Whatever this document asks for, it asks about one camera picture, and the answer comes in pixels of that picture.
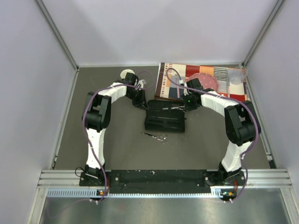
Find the silver straight scissors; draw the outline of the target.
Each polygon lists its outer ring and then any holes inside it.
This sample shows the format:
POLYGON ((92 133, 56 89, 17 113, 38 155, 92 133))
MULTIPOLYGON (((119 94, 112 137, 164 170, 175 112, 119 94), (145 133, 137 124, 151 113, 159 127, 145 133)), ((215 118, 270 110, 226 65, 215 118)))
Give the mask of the silver straight scissors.
POLYGON ((173 106, 173 107, 165 107, 162 108, 163 110, 181 110, 183 112, 186 112, 186 108, 184 106, 173 106))

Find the long black barber comb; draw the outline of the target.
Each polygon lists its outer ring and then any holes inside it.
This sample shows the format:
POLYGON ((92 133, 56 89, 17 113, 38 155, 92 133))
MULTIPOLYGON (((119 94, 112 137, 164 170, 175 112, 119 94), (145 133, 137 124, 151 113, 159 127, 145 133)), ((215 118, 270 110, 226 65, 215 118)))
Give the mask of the long black barber comb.
POLYGON ((155 119, 155 120, 184 120, 184 117, 176 117, 176 116, 150 116, 149 119, 155 119))

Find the black zip tool case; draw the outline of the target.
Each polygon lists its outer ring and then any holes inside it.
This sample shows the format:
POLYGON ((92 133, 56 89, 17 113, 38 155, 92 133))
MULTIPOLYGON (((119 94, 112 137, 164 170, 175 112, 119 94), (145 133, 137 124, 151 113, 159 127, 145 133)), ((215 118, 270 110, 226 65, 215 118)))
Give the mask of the black zip tool case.
POLYGON ((185 132, 185 105, 180 101, 149 100, 145 130, 171 133, 185 132))

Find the silver thinning scissors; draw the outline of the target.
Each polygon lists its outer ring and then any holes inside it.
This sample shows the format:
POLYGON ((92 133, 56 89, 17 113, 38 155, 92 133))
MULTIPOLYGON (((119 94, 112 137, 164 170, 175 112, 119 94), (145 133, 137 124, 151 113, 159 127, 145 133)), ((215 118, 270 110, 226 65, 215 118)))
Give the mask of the silver thinning scissors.
POLYGON ((156 139, 157 141, 160 141, 163 145, 168 145, 169 143, 167 142, 167 135, 163 134, 163 135, 153 135, 150 133, 143 133, 146 136, 152 137, 154 139, 156 139))

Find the black handled comb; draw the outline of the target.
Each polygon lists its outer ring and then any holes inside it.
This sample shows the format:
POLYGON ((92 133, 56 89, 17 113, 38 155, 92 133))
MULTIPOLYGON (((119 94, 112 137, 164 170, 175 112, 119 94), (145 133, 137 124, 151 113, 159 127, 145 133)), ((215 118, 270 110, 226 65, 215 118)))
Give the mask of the black handled comb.
POLYGON ((183 132, 185 130, 185 125, 174 121, 150 121, 145 122, 146 130, 164 130, 164 131, 178 131, 183 132))

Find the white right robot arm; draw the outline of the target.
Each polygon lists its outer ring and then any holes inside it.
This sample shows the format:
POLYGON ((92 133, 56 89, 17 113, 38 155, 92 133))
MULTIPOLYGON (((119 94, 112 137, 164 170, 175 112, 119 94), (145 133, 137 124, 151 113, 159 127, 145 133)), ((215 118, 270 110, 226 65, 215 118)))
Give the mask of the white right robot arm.
POLYGON ((245 154, 253 147, 261 132, 253 104, 250 101, 227 98, 213 89, 204 89, 197 78, 181 85, 187 89, 187 93, 182 95, 187 111, 202 106, 225 119, 229 143, 219 164, 218 179, 222 184, 228 185, 240 172, 245 154))

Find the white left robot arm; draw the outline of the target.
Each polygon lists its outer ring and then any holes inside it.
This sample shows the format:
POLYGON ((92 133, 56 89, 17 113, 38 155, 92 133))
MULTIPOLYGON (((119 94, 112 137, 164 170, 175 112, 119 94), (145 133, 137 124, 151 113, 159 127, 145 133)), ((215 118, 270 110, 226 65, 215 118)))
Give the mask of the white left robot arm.
POLYGON ((109 87, 87 94, 82 115, 82 125, 88 141, 85 172, 96 185, 103 184, 106 179, 103 148, 105 131, 111 120, 112 103, 127 97, 132 100, 134 107, 147 110, 145 84, 146 81, 139 79, 132 70, 124 70, 121 72, 121 80, 113 82, 109 87))

